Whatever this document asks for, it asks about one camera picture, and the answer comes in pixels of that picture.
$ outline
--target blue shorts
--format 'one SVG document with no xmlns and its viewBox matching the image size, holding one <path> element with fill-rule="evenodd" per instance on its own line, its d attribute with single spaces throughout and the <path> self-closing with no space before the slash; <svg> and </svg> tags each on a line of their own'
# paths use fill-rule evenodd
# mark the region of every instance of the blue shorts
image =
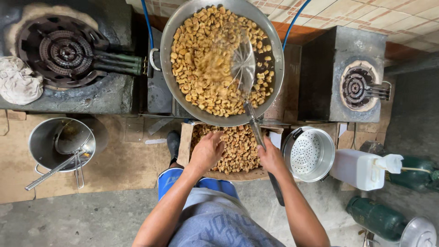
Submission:
<svg viewBox="0 0 439 247">
<path fill-rule="evenodd" d="M 183 169 L 174 167 L 162 172 L 158 176 L 158 200 L 160 200 L 166 192 L 174 185 L 177 179 L 183 173 Z M 239 200 L 238 193 L 232 182 L 227 180 L 219 180 L 214 178 L 202 178 L 194 186 L 194 188 L 208 188 L 216 191 L 226 193 L 229 196 L 233 196 Z"/>
</svg>

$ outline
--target green gas cylinder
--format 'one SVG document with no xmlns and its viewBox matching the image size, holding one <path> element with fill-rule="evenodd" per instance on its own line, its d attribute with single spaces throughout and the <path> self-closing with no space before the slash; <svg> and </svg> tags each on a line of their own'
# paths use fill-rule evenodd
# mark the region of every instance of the green gas cylinder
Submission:
<svg viewBox="0 0 439 247">
<path fill-rule="evenodd" d="M 404 156 L 402 163 L 403 168 L 400 174 L 386 171 L 387 181 L 420 193 L 439 192 L 439 170 L 434 168 L 433 162 L 413 156 Z"/>
<path fill-rule="evenodd" d="M 351 198 L 346 211 L 354 218 L 355 222 L 391 242 L 401 239 L 404 228 L 408 223 L 401 213 L 369 198 L 359 196 Z"/>
</svg>

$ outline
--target forearm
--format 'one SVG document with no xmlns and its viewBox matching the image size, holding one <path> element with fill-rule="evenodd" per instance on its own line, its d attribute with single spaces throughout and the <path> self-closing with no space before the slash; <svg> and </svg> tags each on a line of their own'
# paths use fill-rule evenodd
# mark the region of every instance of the forearm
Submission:
<svg viewBox="0 0 439 247">
<path fill-rule="evenodd" d="M 186 199 L 200 177 L 184 170 L 140 227 L 133 247 L 165 246 L 177 224 Z"/>
<path fill-rule="evenodd" d="M 292 174 L 287 171 L 276 176 L 276 179 L 284 196 L 288 223 L 296 246 L 330 246 L 325 229 L 298 189 Z"/>
</svg>

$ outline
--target white cloth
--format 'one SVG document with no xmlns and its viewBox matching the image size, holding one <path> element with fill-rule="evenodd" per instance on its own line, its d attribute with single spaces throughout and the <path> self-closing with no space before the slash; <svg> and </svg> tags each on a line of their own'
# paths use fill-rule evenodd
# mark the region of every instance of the white cloth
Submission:
<svg viewBox="0 0 439 247">
<path fill-rule="evenodd" d="M 0 58 L 0 95 L 9 103 L 26 105 L 43 94 L 43 77 L 17 57 Z"/>
</svg>

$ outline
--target plastic jug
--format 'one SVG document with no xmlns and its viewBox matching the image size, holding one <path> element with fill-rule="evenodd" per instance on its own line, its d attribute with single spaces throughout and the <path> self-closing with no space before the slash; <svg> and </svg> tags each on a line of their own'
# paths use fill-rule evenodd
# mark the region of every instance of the plastic jug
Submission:
<svg viewBox="0 0 439 247">
<path fill-rule="evenodd" d="M 335 151 L 335 160 L 329 174 L 361 190 L 380 189 L 384 186 L 385 170 L 401 173 L 403 157 L 389 154 L 381 157 L 354 149 Z"/>
</svg>

